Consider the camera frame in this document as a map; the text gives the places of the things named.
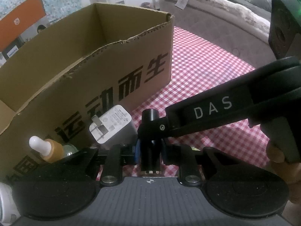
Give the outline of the person's right hand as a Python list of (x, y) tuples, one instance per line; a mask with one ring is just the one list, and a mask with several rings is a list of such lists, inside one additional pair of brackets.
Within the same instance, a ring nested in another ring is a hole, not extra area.
[(284, 153), (271, 140), (267, 144), (266, 155), (271, 169), (288, 184), (289, 200), (300, 205), (300, 163), (287, 163)]

